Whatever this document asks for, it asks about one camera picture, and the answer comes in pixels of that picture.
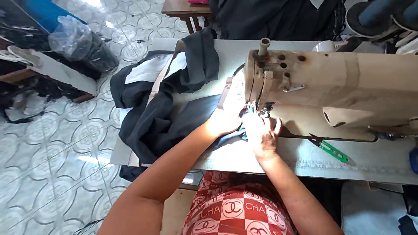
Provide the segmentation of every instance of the hand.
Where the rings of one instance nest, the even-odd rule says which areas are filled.
[[[207,126],[209,134],[217,138],[237,130],[242,123],[240,112],[244,107],[245,101],[239,100],[236,105],[229,110],[216,108],[204,124]]]
[[[259,117],[256,113],[245,114],[242,123],[245,126],[248,143],[252,146],[259,163],[279,157],[276,144],[282,127],[281,118],[277,120],[274,130],[269,118]]]

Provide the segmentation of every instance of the woman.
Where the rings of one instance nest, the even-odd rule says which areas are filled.
[[[164,201],[203,151],[241,123],[271,182],[260,176],[207,172],[181,233],[279,235],[297,230],[301,235],[343,234],[277,154],[281,120],[273,130],[269,119],[249,113],[241,120],[239,112],[216,109],[203,125],[162,155],[120,195],[98,235],[159,234]]]

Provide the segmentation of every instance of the forearm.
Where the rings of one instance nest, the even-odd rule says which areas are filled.
[[[343,234],[329,213],[280,157],[261,163],[301,235]]]
[[[210,133],[206,123],[198,127],[158,158],[124,194],[165,201],[181,184],[197,158],[216,138],[216,135]]]

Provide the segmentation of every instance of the woman's left hand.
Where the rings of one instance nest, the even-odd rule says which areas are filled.
[[[239,100],[228,110],[216,108],[210,118],[205,122],[209,134],[219,137],[231,133],[240,127],[242,121],[240,112],[245,107],[245,101]]]

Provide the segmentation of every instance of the scissors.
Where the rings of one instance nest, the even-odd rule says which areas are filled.
[[[312,135],[315,139],[309,139],[314,145],[318,146],[320,149],[324,150],[325,152],[329,153],[331,156],[337,158],[341,162],[347,162],[348,157],[340,150],[334,148],[334,146],[330,145],[329,143],[325,142],[323,139],[319,138],[318,136]]]

